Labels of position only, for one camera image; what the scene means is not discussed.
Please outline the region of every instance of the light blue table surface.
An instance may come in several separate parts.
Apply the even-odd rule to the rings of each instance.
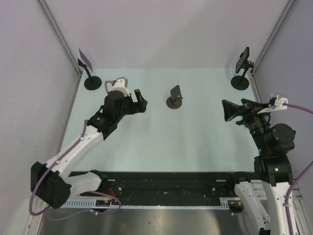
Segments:
[[[221,100],[240,104],[254,100],[252,90],[231,87],[234,68],[207,69],[101,69],[92,75],[105,80],[128,78],[128,88],[140,89],[148,100],[143,114],[125,116],[118,128],[95,147],[75,170],[89,171],[253,171],[257,148],[249,131],[235,120],[224,122]],[[104,102],[104,86],[84,87],[84,73],[67,126],[63,148],[82,131]],[[166,106],[175,85],[180,85],[183,104]]]

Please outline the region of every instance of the cable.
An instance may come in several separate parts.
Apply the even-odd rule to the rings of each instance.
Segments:
[[[109,191],[111,192],[111,195],[113,196],[113,197],[115,197],[115,193],[114,193],[114,191],[113,191],[113,189],[111,188],[111,187],[109,187]]]
[[[83,137],[86,133],[86,128],[87,128],[87,120],[84,121],[84,129],[83,129],[83,132],[81,134],[81,137]],[[34,203],[34,198],[35,198],[35,195],[36,195],[36,192],[40,186],[40,184],[43,182],[44,178],[47,176],[47,174],[53,169],[53,167],[57,164],[57,161],[60,161],[62,160],[71,150],[73,150],[79,143],[80,143],[80,138],[70,147],[68,148],[67,151],[65,151],[45,172],[44,174],[41,176],[41,178],[39,179],[39,181],[37,182],[34,190],[33,190],[33,193],[31,194],[31,197],[30,197],[30,200],[29,200],[29,207],[28,207],[28,210],[29,210],[29,213],[32,215],[32,216],[37,216],[37,215],[40,215],[42,213],[44,213],[48,208],[50,208],[50,206],[47,206],[46,208],[44,208],[42,211],[40,212],[34,212],[33,211],[33,203]]]
[[[299,109],[305,112],[308,112],[310,114],[313,114],[313,110],[304,108],[302,106],[294,105],[294,104],[288,104],[283,103],[284,106],[292,107],[295,109]],[[291,222],[291,216],[290,216],[290,210],[289,210],[289,197],[292,192],[292,189],[295,187],[295,185],[301,180],[301,178],[311,169],[313,166],[313,161],[300,173],[300,175],[295,179],[295,181],[290,185],[289,189],[287,190],[286,197],[285,197],[285,208],[286,208],[286,214],[287,214],[287,221],[288,221],[288,227],[289,227],[289,233],[290,235],[293,235],[293,228],[292,228],[292,222]]]
[[[51,220],[51,221],[62,221],[62,220],[66,220],[66,219],[72,218],[72,217],[74,217],[74,216],[76,216],[76,215],[78,215],[78,214],[85,213],[85,212],[95,212],[95,215],[98,215],[98,214],[114,214],[114,213],[118,212],[120,209],[122,209],[122,203],[121,203],[121,201],[118,200],[116,197],[111,196],[111,195],[108,195],[108,194],[105,194],[105,193],[96,192],[96,191],[90,191],[90,192],[91,192],[91,193],[94,193],[94,194],[101,195],[101,196],[109,197],[109,198],[111,198],[112,200],[114,199],[115,201],[118,202],[118,208],[117,208],[116,210],[112,211],[112,212],[111,212],[111,211],[110,211],[110,212],[107,212],[107,211],[105,211],[105,212],[99,212],[99,211],[94,211],[93,209],[86,209],[86,210],[82,210],[82,211],[78,211],[78,212],[76,212],[76,213],[73,213],[73,214],[71,214],[71,215],[69,215],[69,216],[66,216],[66,217],[63,217],[63,218],[57,218],[57,219],[51,218],[50,215],[49,215],[49,213],[47,212],[47,213],[46,213],[47,218],[48,218],[49,220]]]
[[[243,212],[233,212],[231,209],[229,209],[228,212],[231,213],[231,215],[238,215],[243,213]]]
[[[284,106],[288,106],[288,107],[292,107],[292,108],[295,108],[295,109],[299,109],[299,110],[308,112],[308,113],[310,113],[310,114],[313,114],[313,110],[308,109],[308,108],[305,108],[305,107],[302,107],[302,106],[299,106],[299,105],[288,104],[288,103],[283,103],[283,105],[284,105]]]
[[[243,207],[243,212],[242,212],[242,214],[243,214],[243,221],[244,221],[244,226],[245,226],[245,228],[246,228],[246,232],[248,233],[248,235],[251,235],[251,233],[250,233],[250,231],[249,231],[249,229],[248,229],[248,226],[247,226],[247,224],[246,224],[246,212],[245,212],[245,208]]]
[[[108,89],[108,83],[111,83],[112,85],[114,84],[115,81],[113,80],[108,80],[104,82],[104,88],[106,89],[106,92],[109,93],[109,89]]]

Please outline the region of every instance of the round black base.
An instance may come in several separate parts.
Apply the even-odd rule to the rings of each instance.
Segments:
[[[233,88],[243,91],[249,87],[249,80],[238,75],[231,79],[230,84]]]
[[[87,90],[94,91],[101,87],[102,81],[100,77],[91,76],[85,80],[84,85]]]
[[[178,105],[174,105],[173,102],[172,102],[172,97],[168,97],[167,100],[166,100],[166,105],[167,107],[169,107],[170,109],[179,109],[182,105],[182,100],[179,102]]]

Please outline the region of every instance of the floor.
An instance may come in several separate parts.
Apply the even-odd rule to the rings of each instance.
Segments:
[[[74,209],[49,215],[61,218]],[[43,217],[39,235],[247,235],[242,216],[217,210],[122,210],[113,215],[84,213],[61,222]]]
[[[251,88],[231,87],[232,68],[95,70],[105,80],[128,78],[130,92],[140,89],[148,100],[143,114],[126,116],[117,130],[95,147],[75,170],[102,171],[253,171],[258,155],[249,131],[235,121],[224,122],[221,100],[254,99]],[[106,92],[84,87],[83,74],[63,142],[78,136],[85,119],[103,104]],[[166,106],[175,85],[183,104]]]

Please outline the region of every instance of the metal surface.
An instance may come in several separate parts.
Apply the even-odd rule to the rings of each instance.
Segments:
[[[54,34],[57,37],[57,39],[59,40],[63,50],[65,51],[68,59],[71,61],[75,71],[77,72],[78,75],[80,75],[80,70],[79,70],[78,65],[76,63],[76,59],[73,56],[72,52],[70,51],[69,46],[68,46],[62,32],[60,31],[60,28],[59,28],[57,22],[55,21],[53,15],[49,9],[49,6],[47,5],[45,0],[37,0],[37,2],[38,2],[39,7],[42,10],[44,16],[46,17],[49,25],[51,26],[52,31],[54,32]]]
[[[68,216],[77,209],[58,209]],[[44,216],[39,235],[246,235],[241,215],[213,210],[121,210],[113,215],[89,212],[61,222]]]
[[[308,216],[306,212],[306,208],[303,200],[295,200],[293,202],[294,205],[294,216],[297,222],[297,227],[300,234],[303,235],[311,235],[312,229],[310,227],[310,223],[308,221]]]
[[[260,65],[262,59],[266,55],[266,53],[267,53],[270,45],[272,44],[273,40],[276,38],[277,33],[279,32],[282,24],[284,23],[287,15],[289,14],[289,12],[290,12],[290,10],[291,10],[291,8],[295,2],[296,2],[296,0],[289,0],[286,3],[286,6],[285,6],[284,10],[282,11],[281,15],[279,16],[275,27],[273,28],[272,32],[270,33],[264,47],[262,48],[261,53],[259,54],[259,56],[255,60],[254,72],[256,72],[257,69],[259,68],[259,65]]]

